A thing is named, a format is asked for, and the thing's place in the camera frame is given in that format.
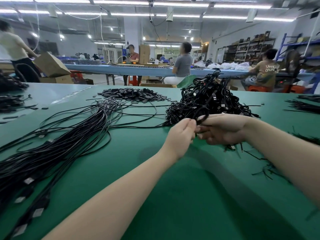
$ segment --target right hand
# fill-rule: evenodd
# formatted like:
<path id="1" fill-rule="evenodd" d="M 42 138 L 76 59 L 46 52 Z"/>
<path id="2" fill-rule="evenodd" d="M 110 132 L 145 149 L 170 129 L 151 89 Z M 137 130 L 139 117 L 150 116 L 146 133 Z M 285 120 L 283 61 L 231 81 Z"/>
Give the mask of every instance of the right hand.
<path id="1" fill-rule="evenodd" d="M 211 114 L 197 126 L 195 132 L 200 140 L 206 140 L 209 145 L 237 144 L 245 141 L 245 125 L 251 120 L 254 118 L 244 115 Z"/>

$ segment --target ceiling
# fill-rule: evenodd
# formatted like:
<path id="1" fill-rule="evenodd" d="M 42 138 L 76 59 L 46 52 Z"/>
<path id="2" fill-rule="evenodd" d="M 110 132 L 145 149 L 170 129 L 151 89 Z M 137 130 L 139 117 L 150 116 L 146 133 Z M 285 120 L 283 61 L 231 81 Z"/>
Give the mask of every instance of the ceiling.
<path id="1" fill-rule="evenodd" d="M 190 0 L 170 0 L 170 1 L 190 1 Z M 196 3 L 227 3 L 227 4 L 251 4 L 262 5 L 270 4 L 271 9 L 259 9 L 258 17 L 281 17 L 281 18 L 294 18 L 291 10 L 297 8 L 314 8 L 319 6 L 320 0 L 304 0 L 301 4 L 301 0 L 290 0 L 287 9 L 282 8 L 283 0 L 196 0 Z M 37 9 L 42 11 L 48 10 L 48 3 L 37 3 Z M 132 6 L 129 5 L 114 5 L 114 4 L 67 4 L 56 3 L 56 11 L 62 12 L 102 12 L 107 13 L 151 13 L 154 14 L 166 14 L 168 7 L 154 6 L 151 9 L 148 6 Z M 35 10 L 35 2 L 0 2 L 0 9 L 16 9 L 16 10 Z M 248 9 L 240 8 L 207 8 L 207 7 L 174 7 L 174 14 L 194 14 L 201 15 L 227 15 L 227 16 L 247 16 Z M 21 14 L 25 21 L 25 26 L 30 27 L 30 23 L 36 26 L 37 16 L 35 14 Z M 0 14 L 0 17 L 18 21 L 18 14 Z M 168 41 L 182 41 L 185 36 L 194 37 L 194 42 L 201 41 L 206 42 L 210 40 L 213 30 L 223 30 L 230 22 L 245 22 L 244 20 L 228 20 L 228 19 L 203 19 L 203 29 L 201 30 L 200 18 L 179 18 L 174 17 L 173 22 L 165 22 L 166 17 L 153 17 L 154 27 L 149 17 L 139 17 L 141 26 L 144 28 L 144 35 L 147 40 L 158 40 L 158 36 L 162 41 L 168 38 Z M 58 27 L 65 34 L 90 34 L 95 40 L 101 40 L 101 31 L 103 33 L 103 39 L 110 40 L 124 40 L 124 17 L 122 16 L 110 16 L 110 15 L 79 15 L 73 17 L 70 15 L 58 15 L 58 18 L 51 18 L 48 14 L 39 14 L 40 29 L 57 32 Z"/>

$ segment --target black hair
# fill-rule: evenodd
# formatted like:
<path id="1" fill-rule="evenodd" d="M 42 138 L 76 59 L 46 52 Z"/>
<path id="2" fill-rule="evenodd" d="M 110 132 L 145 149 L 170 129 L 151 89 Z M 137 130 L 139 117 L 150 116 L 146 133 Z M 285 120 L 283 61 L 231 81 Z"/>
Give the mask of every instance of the black hair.
<path id="1" fill-rule="evenodd" d="M 11 25 L 8 22 L 0 20 L 0 30 L 1 31 L 8 31 L 10 27 L 11 27 Z"/>
<path id="2" fill-rule="evenodd" d="M 268 49 L 266 52 L 264 52 L 264 56 L 269 59 L 273 60 L 277 54 L 278 50 L 277 49 Z"/>
<path id="3" fill-rule="evenodd" d="M 189 42 L 183 42 L 182 47 L 184 48 L 184 51 L 186 53 L 190 53 L 190 51 L 192 49 L 192 45 Z"/>

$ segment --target workbench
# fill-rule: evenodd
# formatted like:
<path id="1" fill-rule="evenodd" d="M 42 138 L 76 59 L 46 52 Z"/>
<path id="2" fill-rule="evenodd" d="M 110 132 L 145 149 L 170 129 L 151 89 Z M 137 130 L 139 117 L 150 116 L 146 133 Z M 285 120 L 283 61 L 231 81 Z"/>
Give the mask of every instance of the workbench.
<path id="1" fill-rule="evenodd" d="M 50 104 L 48 110 L 36 110 L 2 126 L 0 146 L 37 129 L 43 120 L 57 112 L 90 105 L 94 100 L 86 99 L 92 99 L 98 92 L 108 88 L 123 86 L 91 86 L 69 97 L 66 102 Z M 152 89 L 172 100 L 179 101 L 181 98 L 181 90 L 178 88 Z M 296 94 L 232 93 L 247 105 L 264 103 L 263 106 L 251 107 L 253 113 L 261 116 L 261 120 L 286 132 L 293 132 L 294 126 L 296 133 L 320 137 L 320 115 L 283 110 L 289 105 L 285 100 L 295 99 Z M 168 104 L 168 101 L 154 102 L 154 105 Z M 165 110 L 166 107 L 157 107 L 157 114 L 164 114 Z M 123 112 L 153 114 L 155 109 L 129 107 Z M 66 123 L 70 125 L 84 119 L 83 116 L 76 117 Z M 141 119 L 141 116 L 123 115 L 118 123 Z M 132 125 L 155 126 L 164 120 L 164 115 L 158 115 Z M 169 129 L 111 129 L 111 142 L 103 149 L 77 159 L 53 188 L 50 205 L 42 216 L 33 219 L 26 232 L 14 239 L 40 240 L 96 193 L 157 153 Z M 44 139 L 35 138 L 24 149 L 59 135 L 61 132 L 49 134 Z M 309 221 L 305 220 L 315 209 L 313 203 L 277 175 L 270 175 L 273 180 L 266 178 L 263 173 L 252 175 L 260 172 L 266 162 L 242 153 L 239 145 L 236 148 L 237 151 L 224 152 L 223 146 L 210 146 L 205 141 L 195 139 L 186 155 L 156 184 L 122 240 L 319 240 L 320 214 Z M 14 154 L 16 149 L 3 152 L 0 158 Z M 251 153 L 262 157 L 247 143 L 243 144 L 243 149 L 253 150 Z M 11 204 L 0 216 L 0 239 L 6 236 L 46 183 L 40 183 L 29 199 L 21 205 Z"/>
<path id="2" fill-rule="evenodd" d="M 37 104 L 35 108 L 41 109 L 43 107 L 48 107 L 49 104 L 61 103 L 68 101 L 68 98 L 84 91 L 91 87 L 91 85 L 83 84 L 59 84 L 59 83 L 34 83 L 26 82 L 29 87 L 26 90 L 13 91 L 10 92 L 11 95 L 24 95 L 24 98 L 27 98 L 28 95 L 31 95 L 31 99 L 25 100 L 25 106 L 31 106 Z M 0 122 L 6 121 L 10 122 L 13 119 L 2 119 L 3 117 L 14 117 L 14 116 L 24 116 L 26 114 L 34 112 L 33 109 L 17 109 L 17 111 L 11 113 L 0 113 Z"/>
<path id="3" fill-rule="evenodd" d="M 159 76 L 159 77 L 166 77 L 166 76 L 173 76 L 172 74 L 172 67 L 168 68 L 145 68 L 145 67 L 119 67 L 119 66 L 112 66 L 112 65 L 73 65 L 73 64 L 66 64 L 65 65 L 69 70 L 76 70 L 80 72 L 91 72 L 97 74 L 114 74 L 114 75 L 136 75 L 136 76 Z M 191 75 L 196 75 L 197 77 L 204 77 L 209 73 L 213 73 L 214 70 L 212 69 L 190 69 Z M 236 70 L 221 70 L 222 77 L 228 76 L 242 76 L 246 75 L 248 72 L 246 71 L 236 71 Z M 277 76 L 289 76 L 286 73 L 278 73 Z M 313 78 L 313 73 L 300 73 L 298 75 L 298 79 L 308 82 Z"/>

